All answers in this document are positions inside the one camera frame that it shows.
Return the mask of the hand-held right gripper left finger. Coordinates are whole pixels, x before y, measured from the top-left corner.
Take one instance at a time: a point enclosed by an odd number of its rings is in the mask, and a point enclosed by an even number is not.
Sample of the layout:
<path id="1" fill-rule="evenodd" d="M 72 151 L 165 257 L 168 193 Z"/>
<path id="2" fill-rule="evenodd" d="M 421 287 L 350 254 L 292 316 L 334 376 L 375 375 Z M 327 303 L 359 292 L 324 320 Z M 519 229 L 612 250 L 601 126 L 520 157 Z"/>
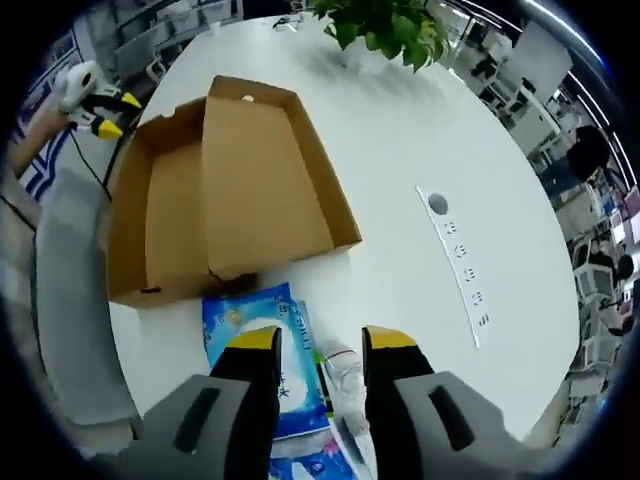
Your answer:
<path id="1" fill-rule="evenodd" d="M 282 332 L 234 337 L 207 375 L 193 375 L 143 417 L 135 479 L 265 479 L 279 417 Z"/>

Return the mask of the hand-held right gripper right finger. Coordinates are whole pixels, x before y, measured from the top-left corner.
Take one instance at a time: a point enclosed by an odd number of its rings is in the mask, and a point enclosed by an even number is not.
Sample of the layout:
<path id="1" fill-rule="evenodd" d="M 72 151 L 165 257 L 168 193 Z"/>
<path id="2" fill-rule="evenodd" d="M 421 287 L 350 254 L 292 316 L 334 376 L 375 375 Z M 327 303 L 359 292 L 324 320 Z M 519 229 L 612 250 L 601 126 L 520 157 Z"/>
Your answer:
<path id="1" fill-rule="evenodd" d="M 503 479 L 473 455 L 478 434 L 417 343 L 394 329 L 361 329 L 365 416 L 379 479 Z"/>

